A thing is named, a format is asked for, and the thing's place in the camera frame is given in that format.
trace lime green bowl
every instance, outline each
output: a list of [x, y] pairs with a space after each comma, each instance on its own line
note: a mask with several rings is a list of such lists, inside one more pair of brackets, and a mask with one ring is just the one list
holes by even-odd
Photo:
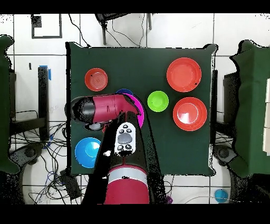
[[148, 107], [154, 112], [162, 112], [169, 105], [169, 98], [165, 92], [152, 92], [147, 99]]

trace blue cup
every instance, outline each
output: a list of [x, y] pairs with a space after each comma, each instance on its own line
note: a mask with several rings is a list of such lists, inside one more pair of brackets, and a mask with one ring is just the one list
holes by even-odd
[[133, 96], [133, 92], [131, 92], [129, 89], [119, 89], [116, 93], [117, 94], [130, 94]]
[[227, 201], [228, 199], [228, 193], [227, 191], [223, 190], [223, 189], [219, 189], [215, 191], [215, 199], [218, 203], [224, 203]]
[[83, 167], [94, 168], [99, 147], [100, 141], [96, 138], [88, 137], [80, 140], [75, 148], [77, 162]]

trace red bowl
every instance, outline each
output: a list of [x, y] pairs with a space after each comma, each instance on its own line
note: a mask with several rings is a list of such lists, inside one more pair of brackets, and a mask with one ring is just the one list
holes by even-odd
[[108, 76], [102, 69], [93, 68], [86, 73], [84, 82], [90, 90], [101, 91], [108, 83]]
[[169, 85], [178, 92], [189, 92], [195, 89], [201, 80], [201, 69], [191, 58], [178, 58], [167, 70]]
[[207, 119], [207, 109], [199, 99], [186, 97], [176, 103], [172, 116], [179, 128], [187, 131], [198, 130]]

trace chair leg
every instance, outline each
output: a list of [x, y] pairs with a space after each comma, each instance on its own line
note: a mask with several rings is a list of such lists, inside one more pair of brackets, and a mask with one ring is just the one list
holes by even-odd
[[102, 28], [103, 44], [106, 45], [106, 30]]
[[149, 30], [152, 30], [152, 22], [151, 22], [151, 13], [147, 13], [148, 23], [149, 23]]

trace dark green tablecloth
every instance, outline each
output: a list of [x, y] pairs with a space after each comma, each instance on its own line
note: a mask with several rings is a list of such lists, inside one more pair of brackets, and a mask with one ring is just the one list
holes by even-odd
[[11, 103], [9, 99], [9, 68], [11, 64], [6, 56], [6, 50], [13, 43], [14, 41], [9, 36], [0, 35], [0, 171], [12, 174], [20, 171], [18, 165], [10, 161], [8, 158], [8, 151], [10, 149], [9, 114], [11, 111]]
[[270, 48], [246, 40], [239, 54], [232, 57], [239, 71], [239, 109], [235, 120], [235, 150], [239, 155], [230, 162], [241, 176], [270, 174], [270, 156], [263, 152], [266, 81], [270, 78]]
[[[70, 43], [71, 49], [71, 99], [78, 96], [111, 94], [121, 88], [130, 89], [147, 108], [162, 174], [213, 175], [209, 168], [209, 107], [211, 83], [211, 54], [216, 46], [204, 49], [138, 49], [138, 48], [81, 48]], [[201, 67], [202, 78], [196, 89], [187, 93], [173, 90], [166, 79], [166, 72], [173, 60], [192, 58]], [[108, 75], [108, 85], [99, 92], [89, 90], [84, 84], [86, 72], [101, 68]], [[147, 106], [149, 94], [164, 91], [169, 97], [168, 108], [160, 113]], [[204, 126], [194, 132], [186, 132], [176, 126], [172, 118], [175, 104], [184, 97], [197, 97], [204, 102], [208, 116]], [[146, 119], [142, 127], [143, 138], [147, 135]], [[77, 163], [74, 150], [85, 137], [102, 140], [102, 132], [90, 132], [71, 122], [71, 147], [73, 174], [92, 173]]]

